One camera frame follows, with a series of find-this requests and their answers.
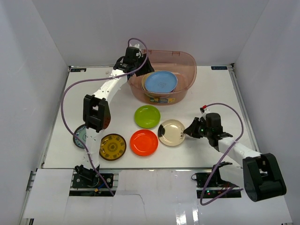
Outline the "light blue plastic plate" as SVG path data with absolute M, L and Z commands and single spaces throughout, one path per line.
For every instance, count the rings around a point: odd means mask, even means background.
M 146 78 L 145 88 L 149 92 L 169 93 L 175 90 L 178 79 L 169 71 L 154 72 Z

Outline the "cream plate with black flowers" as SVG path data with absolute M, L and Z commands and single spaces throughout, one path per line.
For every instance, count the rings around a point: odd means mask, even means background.
M 185 127 L 180 121 L 170 119 L 159 125 L 157 136 L 162 144 L 175 147 L 185 140 L 184 130 Z

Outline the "pale yellow plastic plate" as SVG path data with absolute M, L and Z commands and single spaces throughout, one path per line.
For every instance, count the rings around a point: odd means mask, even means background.
M 142 87 L 142 89 L 143 89 L 144 91 L 147 91 L 147 89 L 146 89 L 146 87 L 145 87 L 145 82 L 146 82 L 147 78 L 148 78 L 150 75 L 152 75 L 152 74 L 153 74 L 153 72 L 147 73 L 147 74 L 145 74 L 145 75 L 142 76 L 141 87 Z

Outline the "orange plastic plate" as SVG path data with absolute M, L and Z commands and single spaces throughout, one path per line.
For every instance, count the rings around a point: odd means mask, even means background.
M 130 148 L 134 154 L 141 157 L 148 157 L 157 150 L 158 137 L 150 130 L 138 130 L 130 138 Z

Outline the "small blue patterned plate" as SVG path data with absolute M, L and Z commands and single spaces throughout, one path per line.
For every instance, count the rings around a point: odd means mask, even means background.
M 79 126 L 74 134 L 77 138 L 73 137 L 73 143 L 76 147 L 84 149 L 83 143 L 86 143 L 86 126 L 84 124 Z

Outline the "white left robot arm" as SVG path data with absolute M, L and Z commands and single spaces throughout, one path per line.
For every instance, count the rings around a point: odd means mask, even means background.
M 86 138 L 85 141 L 78 141 L 85 148 L 86 154 L 82 164 L 75 167 L 75 171 L 88 187 L 94 187 L 99 182 L 99 148 L 103 131 L 111 121 L 109 104 L 112 98 L 131 76 L 141 76 L 153 71 L 147 54 L 140 49 L 140 45 L 129 45 L 125 55 L 115 63 L 108 80 L 92 95 L 84 97 L 83 121 Z

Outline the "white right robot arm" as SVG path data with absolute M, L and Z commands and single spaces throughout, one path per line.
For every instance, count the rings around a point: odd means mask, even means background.
M 253 202 L 285 195 L 286 184 L 276 157 L 271 153 L 261 154 L 243 144 L 225 131 L 218 113 L 204 113 L 201 118 L 194 118 L 184 134 L 193 138 L 206 138 L 209 145 L 223 155 L 213 165 L 209 177 L 202 188 L 203 199 L 208 185 L 212 182 L 217 187 L 226 183 L 232 186 L 215 198 L 218 199 L 239 187 L 245 190 Z

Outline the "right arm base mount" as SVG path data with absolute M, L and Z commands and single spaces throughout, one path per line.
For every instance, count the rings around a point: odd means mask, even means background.
M 200 199 L 201 197 L 201 194 L 203 192 L 203 187 L 209 175 L 210 172 L 198 172 L 198 173 L 194 173 L 191 176 L 191 180 L 196 182 L 196 193 L 198 199 Z M 209 184 L 207 185 L 207 188 L 205 189 L 203 198 L 213 199 L 216 196 L 224 193 L 226 190 L 230 189 L 231 187 L 234 187 L 234 189 L 229 191 L 221 198 L 241 198 L 241 191 L 239 190 L 238 187 L 236 187 L 234 184 L 228 181 L 224 181 L 221 180 L 220 178 L 217 178 L 217 175 L 213 175 Z

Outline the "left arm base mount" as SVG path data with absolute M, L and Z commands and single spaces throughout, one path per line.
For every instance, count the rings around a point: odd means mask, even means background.
M 97 174 L 93 181 L 90 182 L 75 173 L 72 178 L 69 196 L 112 197 L 113 195 Z

